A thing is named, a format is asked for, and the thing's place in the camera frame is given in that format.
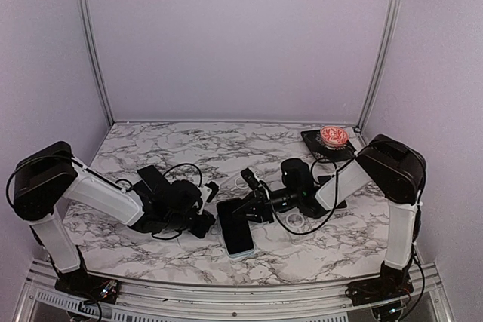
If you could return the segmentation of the blue phone case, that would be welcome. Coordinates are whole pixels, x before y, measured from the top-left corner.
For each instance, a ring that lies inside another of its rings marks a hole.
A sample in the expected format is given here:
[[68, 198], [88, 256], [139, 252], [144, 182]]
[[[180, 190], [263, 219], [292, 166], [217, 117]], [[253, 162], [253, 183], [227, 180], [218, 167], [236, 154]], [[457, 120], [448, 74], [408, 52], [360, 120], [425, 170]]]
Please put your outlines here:
[[242, 227], [241, 232], [238, 229], [234, 232], [229, 230], [226, 238], [226, 233], [217, 222], [212, 228], [211, 234], [216, 235], [220, 239], [224, 252], [230, 259], [240, 259], [250, 255], [255, 250], [255, 243], [248, 226]]

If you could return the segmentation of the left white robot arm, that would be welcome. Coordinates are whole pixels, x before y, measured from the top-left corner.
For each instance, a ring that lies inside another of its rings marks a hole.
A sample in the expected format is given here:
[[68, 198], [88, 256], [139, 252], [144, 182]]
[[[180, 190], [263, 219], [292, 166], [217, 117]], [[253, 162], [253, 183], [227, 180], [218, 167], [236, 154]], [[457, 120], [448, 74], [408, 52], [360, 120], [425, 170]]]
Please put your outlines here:
[[59, 141], [24, 158], [8, 177], [5, 197], [10, 207], [28, 222], [56, 269], [66, 274], [67, 285], [80, 296], [93, 292], [95, 279], [84, 270], [82, 253], [60, 220], [59, 201], [84, 204], [158, 240], [163, 231], [176, 236], [188, 231], [202, 239], [215, 222], [205, 209], [219, 192], [215, 182], [170, 182], [154, 166], [137, 174], [140, 181], [121, 186], [86, 166], [70, 144]]

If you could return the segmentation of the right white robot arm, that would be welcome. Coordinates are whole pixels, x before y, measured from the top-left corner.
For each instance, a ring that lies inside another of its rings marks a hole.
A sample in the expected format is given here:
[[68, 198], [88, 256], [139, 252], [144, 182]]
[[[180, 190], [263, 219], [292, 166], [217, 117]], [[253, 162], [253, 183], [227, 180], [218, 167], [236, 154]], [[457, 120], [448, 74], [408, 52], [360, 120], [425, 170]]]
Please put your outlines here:
[[250, 169], [241, 172], [251, 193], [238, 200], [231, 212], [239, 220], [273, 222], [279, 213], [297, 208], [309, 218], [333, 213], [348, 197], [373, 183], [389, 205], [389, 234], [383, 267], [374, 292], [389, 298], [403, 285], [401, 270], [412, 259], [420, 224], [420, 199], [426, 184], [426, 161], [415, 150], [383, 134], [334, 171], [324, 183], [316, 182], [309, 165], [299, 158], [281, 163], [283, 189], [271, 190]]

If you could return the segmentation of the clear magsafe phone case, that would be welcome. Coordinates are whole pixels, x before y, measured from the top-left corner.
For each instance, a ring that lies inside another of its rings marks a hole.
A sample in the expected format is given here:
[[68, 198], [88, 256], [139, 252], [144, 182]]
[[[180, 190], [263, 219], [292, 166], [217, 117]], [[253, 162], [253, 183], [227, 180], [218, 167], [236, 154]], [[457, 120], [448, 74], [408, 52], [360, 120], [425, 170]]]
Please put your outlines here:
[[[283, 221], [291, 231], [296, 233], [308, 232], [312, 229], [312, 226], [310, 225], [309, 220], [303, 214], [298, 212], [287, 213]], [[290, 238], [292, 243], [301, 244], [304, 241], [309, 240], [312, 237], [312, 234], [294, 235], [289, 233], [288, 237]]]

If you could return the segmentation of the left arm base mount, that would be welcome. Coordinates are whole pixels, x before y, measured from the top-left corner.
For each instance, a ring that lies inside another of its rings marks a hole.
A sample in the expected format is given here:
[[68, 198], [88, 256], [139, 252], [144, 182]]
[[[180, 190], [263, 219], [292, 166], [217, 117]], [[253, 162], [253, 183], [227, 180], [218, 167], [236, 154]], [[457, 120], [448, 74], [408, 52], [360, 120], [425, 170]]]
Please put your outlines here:
[[80, 269], [68, 273], [62, 273], [56, 267], [54, 270], [57, 274], [56, 290], [95, 302], [116, 303], [120, 287], [118, 280], [89, 274], [83, 264]]

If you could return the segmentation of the pink smartphone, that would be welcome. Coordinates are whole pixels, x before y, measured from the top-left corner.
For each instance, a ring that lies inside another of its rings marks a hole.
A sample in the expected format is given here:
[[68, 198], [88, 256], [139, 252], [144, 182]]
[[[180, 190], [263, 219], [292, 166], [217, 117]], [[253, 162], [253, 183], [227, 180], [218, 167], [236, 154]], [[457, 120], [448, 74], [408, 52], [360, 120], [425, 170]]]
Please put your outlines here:
[[231, 257], [238, 257], [250, 253], [254, 249], [248, 221], [242, 216], [235, 216], [234, 212], [243, 201], [241, 198], [220, 201], [217, 203], [217, 217], [220, 224], [226, 251]]

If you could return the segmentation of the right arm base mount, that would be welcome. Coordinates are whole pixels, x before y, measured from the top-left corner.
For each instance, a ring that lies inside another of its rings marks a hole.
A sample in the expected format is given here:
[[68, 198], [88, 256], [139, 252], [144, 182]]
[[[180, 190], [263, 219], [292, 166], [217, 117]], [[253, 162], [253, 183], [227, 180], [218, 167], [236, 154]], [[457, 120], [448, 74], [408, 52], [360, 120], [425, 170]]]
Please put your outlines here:
[[354, 306], [360, 306], [409, 296], [414, 291], [409, 275], [410, 266], [411, 262], [403, 269], [396, 269], [383, 262], [378, 277], [347, 284], [346, 297], [351, 299]]

